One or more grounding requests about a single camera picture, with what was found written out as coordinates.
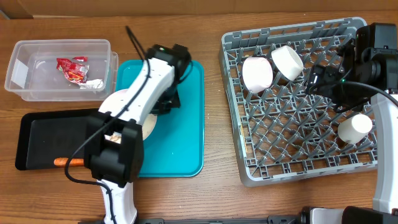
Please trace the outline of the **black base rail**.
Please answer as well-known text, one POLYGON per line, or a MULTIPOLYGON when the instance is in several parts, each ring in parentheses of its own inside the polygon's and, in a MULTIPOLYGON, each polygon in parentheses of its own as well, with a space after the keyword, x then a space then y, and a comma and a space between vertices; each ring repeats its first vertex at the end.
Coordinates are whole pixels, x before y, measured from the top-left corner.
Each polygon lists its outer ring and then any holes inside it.
POLYGON ((302 224, 310 223, 305 215, 270 215, 267 218, 188 219, 164 220, 163 218, 138 219, 134 224, 302 224))

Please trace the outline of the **clear plastic bin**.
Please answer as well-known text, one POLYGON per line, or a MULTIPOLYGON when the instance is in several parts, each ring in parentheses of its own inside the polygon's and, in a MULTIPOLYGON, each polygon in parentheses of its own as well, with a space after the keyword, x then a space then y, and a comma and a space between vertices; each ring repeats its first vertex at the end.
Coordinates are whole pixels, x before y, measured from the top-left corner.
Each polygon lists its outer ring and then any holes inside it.
POLYGON ((22 40, 4 87, 25 101, 103 101, 114 91, 118 64, 105 39, 22 40))

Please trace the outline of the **white cup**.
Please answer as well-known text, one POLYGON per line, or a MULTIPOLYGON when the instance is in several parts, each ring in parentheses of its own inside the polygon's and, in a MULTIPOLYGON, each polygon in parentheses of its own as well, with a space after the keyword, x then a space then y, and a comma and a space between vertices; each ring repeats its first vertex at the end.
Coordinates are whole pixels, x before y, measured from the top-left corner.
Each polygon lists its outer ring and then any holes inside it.
POLYGON ((364 115, 357 114, 345 120, 338 126, 338 137, 348 144, 356 144, 372 129, 372 120, 364 115))

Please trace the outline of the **white bowl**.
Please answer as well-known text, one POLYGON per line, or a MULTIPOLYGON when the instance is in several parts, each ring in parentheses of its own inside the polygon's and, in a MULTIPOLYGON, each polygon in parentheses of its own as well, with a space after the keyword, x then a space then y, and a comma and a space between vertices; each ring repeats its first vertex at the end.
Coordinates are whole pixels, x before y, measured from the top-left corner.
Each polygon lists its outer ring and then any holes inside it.
POLYGON ((304 69, 298 53, 287 45, 273 50, 271 57, 280 73, 290 81, 294 81, 304 69))
POLYGON ((242 67, 243 81, 246 88, 259 93, 272 85, 273 71, 271 64, 264 57, 249 57, 242 67))

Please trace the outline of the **orange carrot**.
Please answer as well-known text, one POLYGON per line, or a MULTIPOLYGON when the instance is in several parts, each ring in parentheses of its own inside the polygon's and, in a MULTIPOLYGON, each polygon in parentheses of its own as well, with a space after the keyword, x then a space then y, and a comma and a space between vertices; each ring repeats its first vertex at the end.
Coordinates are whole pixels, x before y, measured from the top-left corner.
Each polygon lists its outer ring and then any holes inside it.
MULTIPOLYGON (((68 162, 68 158, 66 158, 66 157, 59 157, 59 158, 56 158, 56 159, 53 161, 53 164, 54 164, 56 167, 65 167, 66 164, 67 164, 67 162, 68 162)), ((83 160, 83 159, 72 159, 72 160, 69 162, 69 166, 84 166, 84 160, 83 160)))

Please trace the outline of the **grey dishwasher rack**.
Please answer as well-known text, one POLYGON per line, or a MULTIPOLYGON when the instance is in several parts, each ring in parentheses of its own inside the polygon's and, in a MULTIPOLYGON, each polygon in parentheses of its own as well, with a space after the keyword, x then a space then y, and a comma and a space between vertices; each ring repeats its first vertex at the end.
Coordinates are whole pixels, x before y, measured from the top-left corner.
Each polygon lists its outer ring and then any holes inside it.
POLYGON ((220 69, 228 97, 241 182, 247 187, 290 182, 377 167, 376 131, 356 144, 343 144, 337 128, 354 113, 335 113, 330 99, 305 93, 314 65, 337 67, 338 47, 366 25, 360 17, 225 33, 220 69), (293 48, 304 69, 289 80, 273 69, 272 85, 253 93, 243 81, 250 57, 271 58, 283 46, 293 48))

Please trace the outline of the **peanut pile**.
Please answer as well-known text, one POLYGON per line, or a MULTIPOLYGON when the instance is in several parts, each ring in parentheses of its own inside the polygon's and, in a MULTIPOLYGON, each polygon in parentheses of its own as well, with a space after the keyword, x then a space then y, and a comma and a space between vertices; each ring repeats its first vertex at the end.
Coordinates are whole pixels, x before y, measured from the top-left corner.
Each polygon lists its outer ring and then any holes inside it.
POLYGON ((120 133, 114 132, 112 135, 104 135, 105 140, 112 141, 120 144, 122 135, 120 133))

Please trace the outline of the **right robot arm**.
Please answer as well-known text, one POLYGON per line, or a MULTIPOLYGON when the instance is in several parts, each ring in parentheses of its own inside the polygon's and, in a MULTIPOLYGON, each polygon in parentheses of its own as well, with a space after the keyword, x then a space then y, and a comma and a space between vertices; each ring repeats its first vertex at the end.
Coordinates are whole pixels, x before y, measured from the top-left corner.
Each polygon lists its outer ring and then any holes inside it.
POLYGON ((305 92, 329 98, 335 113, 370 102, 377 131, 377 184, 372 208, 305 207, 302 223, 397 223, 397 27, 359 28, 338 50, 338 68, 312 67, 305 92))

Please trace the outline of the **black plastic tray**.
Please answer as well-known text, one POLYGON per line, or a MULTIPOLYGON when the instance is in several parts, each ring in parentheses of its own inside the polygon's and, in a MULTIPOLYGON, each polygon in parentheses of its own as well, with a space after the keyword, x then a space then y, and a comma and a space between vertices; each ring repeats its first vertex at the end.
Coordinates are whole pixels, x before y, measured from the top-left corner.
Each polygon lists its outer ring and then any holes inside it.
POLYGON ((15 167, 18 170, 56 168, 86 139, 87 117, 96 108, 27 113, 21 119, 15 167))

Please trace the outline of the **white round plate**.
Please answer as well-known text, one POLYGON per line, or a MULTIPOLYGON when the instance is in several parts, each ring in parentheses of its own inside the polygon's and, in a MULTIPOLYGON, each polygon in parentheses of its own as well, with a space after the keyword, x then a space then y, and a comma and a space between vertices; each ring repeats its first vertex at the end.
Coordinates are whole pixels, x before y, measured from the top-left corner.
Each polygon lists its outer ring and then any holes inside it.
MULTIPOLYGON (((106 113, 108 111, 114 111, 116 109, 116 106, 119 104, 120 99, 124 96, 125 92, 127 92, 127 89, 118 90, 115 91, 113 94, 109 95, 107 99, 105 99, 102 102, 99 111, 102 113, 106 113)), ((156 121, 157 121, 156 115, 148 114, 142 127, 143 140, 145 140, 154 130, 156 121)))

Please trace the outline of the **teal serving tray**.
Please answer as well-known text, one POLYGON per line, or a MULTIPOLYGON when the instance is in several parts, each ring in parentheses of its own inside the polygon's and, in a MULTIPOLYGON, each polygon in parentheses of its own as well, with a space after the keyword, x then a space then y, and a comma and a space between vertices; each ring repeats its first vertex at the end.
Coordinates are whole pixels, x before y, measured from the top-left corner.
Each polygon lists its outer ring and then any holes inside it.
POLYGON ((157 117, 144 140, 141 178, 194 177, 204 165, 204 69, 193 61, 177 86, 181 106, 157 117))

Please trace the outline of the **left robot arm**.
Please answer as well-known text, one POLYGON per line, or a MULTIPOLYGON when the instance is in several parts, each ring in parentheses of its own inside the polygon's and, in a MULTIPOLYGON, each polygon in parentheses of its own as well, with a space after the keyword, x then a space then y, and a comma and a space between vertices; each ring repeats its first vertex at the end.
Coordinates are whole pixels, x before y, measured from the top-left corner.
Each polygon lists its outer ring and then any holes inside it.
POLYGON ((132 183, 144 161, 144 121, 150 113, 180 107, 177 85, 191 61, 187 47, 153 45, 132 85, 110 95, 89 116, 84 166, 103 192, 104 223, 135 222, 132 183))

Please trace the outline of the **red snack wrapper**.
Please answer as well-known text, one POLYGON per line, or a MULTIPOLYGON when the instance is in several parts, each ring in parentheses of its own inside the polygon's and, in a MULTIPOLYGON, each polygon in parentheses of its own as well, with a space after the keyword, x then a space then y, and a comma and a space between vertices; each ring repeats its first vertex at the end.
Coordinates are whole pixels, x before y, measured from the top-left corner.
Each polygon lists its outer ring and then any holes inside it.
POLYGON ((57 70, 71 83, 77 84, 80 89, 99 89, 104 85, 102 79, 88 79, 90 66, 87 64, 88 57, 79 56, 69 58, 57 58, 57 70))

